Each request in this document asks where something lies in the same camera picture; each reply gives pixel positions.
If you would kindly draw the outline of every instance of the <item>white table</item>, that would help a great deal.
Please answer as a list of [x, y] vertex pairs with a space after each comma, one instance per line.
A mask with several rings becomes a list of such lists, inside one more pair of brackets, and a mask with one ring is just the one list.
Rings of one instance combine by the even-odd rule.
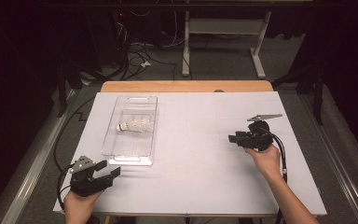
[[[104, 160], [103, 138], [119, 95], [158, 97], [158, 123], [152, 166], [122, 166], [95, 204], [99, 215], [271, 217], [278, 211], [264, 178], [243, 149], [227, 136], [248, 131], [256, 114], [268, 120], [286, 148], [288, 183], [315, 216], [323, 202], [277, 92], [101, 92], [98, 93], [73, 162], [80, 155]], [[108, 166], [94, 176], [106, 175]], [[70, 175], [63, 186], [69, 184]], [[61, 211], [56, 203], [54, 211]]]

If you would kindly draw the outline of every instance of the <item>gray floor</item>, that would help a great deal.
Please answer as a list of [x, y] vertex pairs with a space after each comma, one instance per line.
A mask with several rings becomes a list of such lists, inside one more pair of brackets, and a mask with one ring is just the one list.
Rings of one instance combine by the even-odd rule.
[[[249, 48], [253, 46], [255, 39], [241, 37], [232, 40], [221, 37], [232, 38], [233, 36], [219, 37], [209, 38], [208, 46], [205, 48], [204, 37], [192, 36], [190, 43], [192, 46], [190, 53], [192, 79], [257, 79], [249, 54]], [[283, 40], [281, 36], [265, 39], [260, 51], [260, 58], [267, 80], [272, 81], [288, 72], [301, 41], [302, 37], [290, 40]], [[142, 47], [133, 46], [131, 49], [137, 50]], [[172, 64], [150, 61], [152, 65], [131, 80], [170, 80], [173, 74], [175, 79], [189, 79], [189, 77], [181, 77], [182, 47], [164, 49], [146, 47], [146, 49], [154, 60], [177, 63], [176, 69], [173, 71]], [[132, 62], [140, 64], [142, 60], [134, 58]], [[131, 67], [132, 72], [136, 69], [137, 67]], [[318, 217], [318, 219], [321, 223], [358, 223], [358, 144], [344, 118], [337, 110], [327, 88], [324, 88], [322, 113], [324, 125], [319, 126], [314, 122], [310, 113], [311, 95], [297, 95], [294, 90], [295, 85], [283, 84], [276, 91], [282, 98], [296, 138], [327, 209], [328, 215]], [[79, 112], [83, 112], [83, 118], [86, 118], [92, 106], [92, 97], [100, 88], [101, 84], [90, 84], [77, 92], [76, 99], [67, 114], [73, 114], [76, 109], [87, 102], [79, 109]], [[58, 122], [57, 112], [58, 107], [55, 106], [7, 185], [0, 199], [0, 223], [12, 205], [24, 177], [33, 166], [41, 148], [48, 144], [48, 139]], [[59, 155], [59, 162], [62, 166], [68, 164], [72, 159], [85, 123], [85, 121], [79, 120], [78, 114], [68, 121], [57, 145], [57, 155]], [[55, 186], [58, 175], [59, 171], [50, 154], [34, 186], [33, 193], [19, 216], [18, 223], [64, 222], [63, 215], [51, 211], [56, 200]], [[263, 222], [270, 223], [272, 219], [263, 219]]]

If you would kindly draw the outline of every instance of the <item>white shuttlecock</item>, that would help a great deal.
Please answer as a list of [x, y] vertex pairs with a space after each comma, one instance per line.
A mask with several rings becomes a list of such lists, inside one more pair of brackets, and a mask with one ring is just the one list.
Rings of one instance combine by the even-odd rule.
[[116, 130], [118, 132], [130, 131], [137, 133], [152, 133], [153, 127], [154, 120], [151, 115], [133, 115], [127, 120], [127, 122], [118, 124], [116, 126]]

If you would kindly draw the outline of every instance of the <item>forearm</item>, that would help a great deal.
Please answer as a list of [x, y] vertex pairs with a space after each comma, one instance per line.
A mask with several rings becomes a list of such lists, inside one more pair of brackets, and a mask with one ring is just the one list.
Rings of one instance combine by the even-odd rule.
[[316, 218], [290, 190], [280, 174], [265, 175], [265, 178], [288, 224], [318, 223]]

